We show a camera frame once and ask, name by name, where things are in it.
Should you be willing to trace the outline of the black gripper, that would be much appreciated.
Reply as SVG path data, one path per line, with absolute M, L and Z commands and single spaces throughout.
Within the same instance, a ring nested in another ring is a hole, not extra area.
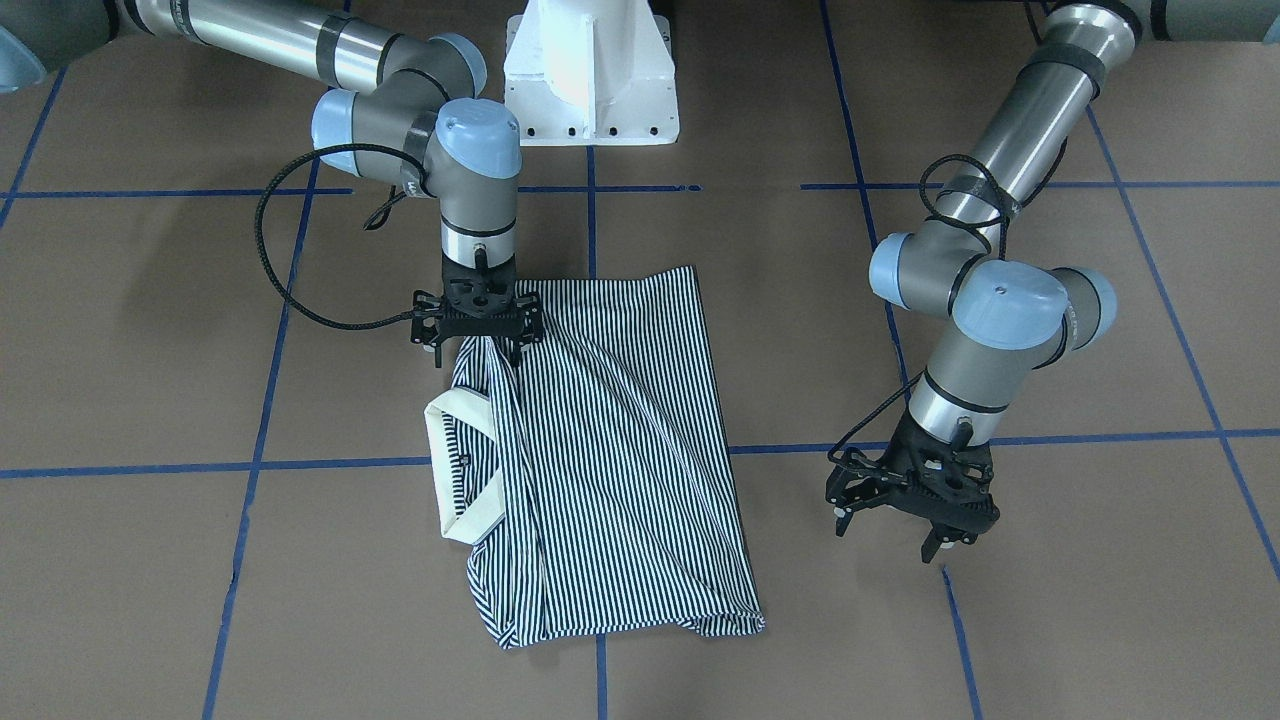
M 922 562 L 929 564 L 943 548 L 975 543 L 1000 519 L 989 489 L 995 478 L 989 446 L 975 443 L 969 416 L 937 439 L 905 413 L 876 460 L 849 443 L 861 425 L 828 451 L 835 470 L 826 500 L 833 507 L 837 537 L 845 537 L 855 511 L 890 506 L 931 523 L 920 547 Z
M 454 337 L 506 340 L 506 360 L 520 368 L 524 348 L 543 341 L 541 300 L 538 292 L 516 293 L 516 260 L 495 266 L 484 250 L 476 266 L 442 258 L 443 295 L 413 295 L 410 340 L 431 348 L 435 369 L 444 365 L 444 345 Z

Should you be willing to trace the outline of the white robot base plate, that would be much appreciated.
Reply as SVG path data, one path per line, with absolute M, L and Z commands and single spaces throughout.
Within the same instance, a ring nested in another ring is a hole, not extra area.
M 506 23 L 503 102 L 525 147 L 660 146 L 681 132 L 663 1 L 529 1 Z

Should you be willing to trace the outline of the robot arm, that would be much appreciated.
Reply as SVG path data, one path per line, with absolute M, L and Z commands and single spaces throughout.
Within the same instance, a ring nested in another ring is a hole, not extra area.
M 1117 316 L 1100 272 L 1010 260 L 1010 225 L 1056 172 L 1073 127 L 1108 77 L 1146 41 L 1277 42 L 1275 1 L 1059 1 L 1036 50 L 969 152 L 934 169 L 955 174 L 916 191 L 925 219 L 886 236 L 868 281 L 886 302 L 947 322 L 886 451 L 868 457 L 842 437 L 828 452 L 826 501 L 844 536 L 861 511 L 888 506 L 924 519 L 923 562 L 973 544 L 998 520 L 989 443 L 1033 370 L 1092 346 Z
M 518 122 L 481 97 L 486 65 L 467 38 L 396 33 L 305 1 L 5 1 L 3 91 L 37 85 L 125 35 L 178 37 L 323 82 L 311 119 L 314 149 L 268 182 L 253 236 L 268 279 L 298 314 L 330 328 L 275 273 L 262 224 L 280 183 L 316 159 L 392 187 L 365 222 L 380 228 L 404 199 L 435 199 L 442 229 L 439 295 L 361 331 L 407 322 L 416 345 L 488 337 L 517 365 L 543 340 L 541 301 L 520 293 L 516 272 Z

